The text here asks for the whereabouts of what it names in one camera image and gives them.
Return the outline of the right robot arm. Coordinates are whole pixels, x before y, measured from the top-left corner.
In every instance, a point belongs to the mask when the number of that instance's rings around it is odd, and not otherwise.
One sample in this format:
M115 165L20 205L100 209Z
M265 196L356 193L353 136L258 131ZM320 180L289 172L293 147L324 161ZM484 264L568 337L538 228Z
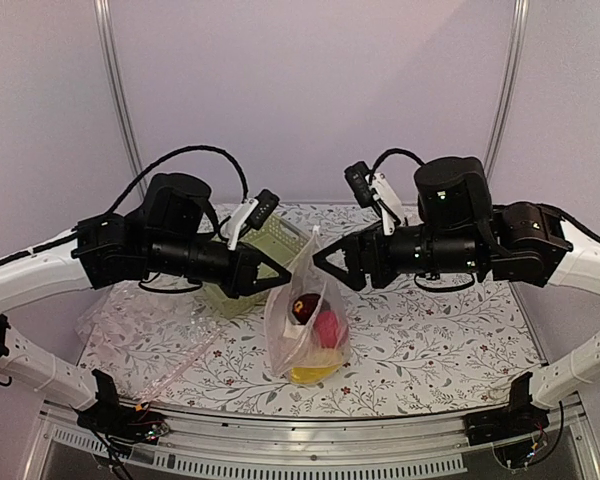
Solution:
M314 265L352 290L383 289L401 275L428 290L443 274L467 274L537 287L563 286L600 296L600 236L564 210L526 201L493 203L482 163L448 156L420 161L414 173L417 225L400 218L379 166L358 162L345 178L361 207L380 221L318 251Z

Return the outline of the white toy garlic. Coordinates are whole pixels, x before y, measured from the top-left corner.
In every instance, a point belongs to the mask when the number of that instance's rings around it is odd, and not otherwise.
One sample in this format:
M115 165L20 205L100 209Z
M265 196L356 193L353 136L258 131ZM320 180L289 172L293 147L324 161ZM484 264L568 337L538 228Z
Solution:
M302 345L310 336L310 328L308 325L295 325L287 323L282 333L282 341L288 348L294 345Z

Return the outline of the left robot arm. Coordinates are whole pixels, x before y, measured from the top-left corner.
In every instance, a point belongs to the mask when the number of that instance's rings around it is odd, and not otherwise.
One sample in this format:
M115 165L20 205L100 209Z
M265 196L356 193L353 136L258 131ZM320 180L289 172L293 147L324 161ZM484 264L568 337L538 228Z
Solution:
M7 312L51 296L99 290L152 274L184 278L192 290L217 285L229 298L282 286L290 272L240 241L260 229L279 204L264 189L244 200L225 225L218 222L204 181L183 173L157 174L138 208L80 221L48 242L0 259L0 374L17 379L91 419L108 434L128 426L113 381L85 375L11 327Z

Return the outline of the clear zip top bag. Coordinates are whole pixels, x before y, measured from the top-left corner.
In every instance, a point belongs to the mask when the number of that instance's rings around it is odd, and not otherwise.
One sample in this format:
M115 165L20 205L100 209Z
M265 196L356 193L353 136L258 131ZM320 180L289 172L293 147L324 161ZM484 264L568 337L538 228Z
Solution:
M271 373L296 385L315 385L350 359L346 309L335 280L319 270L313 255L322 247L319 226L291 261L291 281L266 301L264 334Z

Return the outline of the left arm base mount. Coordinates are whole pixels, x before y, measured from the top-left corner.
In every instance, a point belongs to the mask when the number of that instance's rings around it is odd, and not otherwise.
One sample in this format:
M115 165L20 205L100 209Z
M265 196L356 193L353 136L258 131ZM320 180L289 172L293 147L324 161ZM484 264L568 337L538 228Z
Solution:
M110 375L94 369L92 376L96 381L95 403L76 410L80 427L131 444L156 444L170 432L163 414L122 405Z

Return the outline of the dark red toy fruit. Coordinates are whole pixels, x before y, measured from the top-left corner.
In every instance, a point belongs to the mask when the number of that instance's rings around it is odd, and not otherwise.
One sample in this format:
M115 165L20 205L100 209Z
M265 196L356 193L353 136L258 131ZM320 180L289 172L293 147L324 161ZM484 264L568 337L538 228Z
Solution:
M290 312L297 325L306 325L316 310L321 312L329 308L330 304L320 294L305 293L291 303Z

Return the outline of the yellow toy mango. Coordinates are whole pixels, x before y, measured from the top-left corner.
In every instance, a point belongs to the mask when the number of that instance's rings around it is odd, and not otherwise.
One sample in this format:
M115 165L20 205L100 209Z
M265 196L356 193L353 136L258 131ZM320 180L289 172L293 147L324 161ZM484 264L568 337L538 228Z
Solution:
M289 372L289 380L296 385L315 385L333 375L340 367L340 364L328 367L293 367Z

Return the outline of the red toy apple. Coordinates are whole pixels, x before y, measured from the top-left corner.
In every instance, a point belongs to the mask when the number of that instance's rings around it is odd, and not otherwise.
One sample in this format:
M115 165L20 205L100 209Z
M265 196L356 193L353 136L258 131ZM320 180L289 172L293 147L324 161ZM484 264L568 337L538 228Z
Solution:
M334 349L340 345L342 329L333 311L319 313L314 321L313 331L322 348Z

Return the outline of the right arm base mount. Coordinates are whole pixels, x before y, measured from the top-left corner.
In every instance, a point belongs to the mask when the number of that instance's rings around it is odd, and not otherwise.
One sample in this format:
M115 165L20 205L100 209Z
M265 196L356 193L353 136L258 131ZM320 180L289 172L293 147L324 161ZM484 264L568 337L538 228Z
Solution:
M546 428L549 411L532 404L530 393L532 374L522 374L510 386L504 406L469 413L463 417L464 433L470 446L504 442L518 436L525 440L503 444L493 449L495 459L508 470L528 468L547 458L555 449L548 446Z

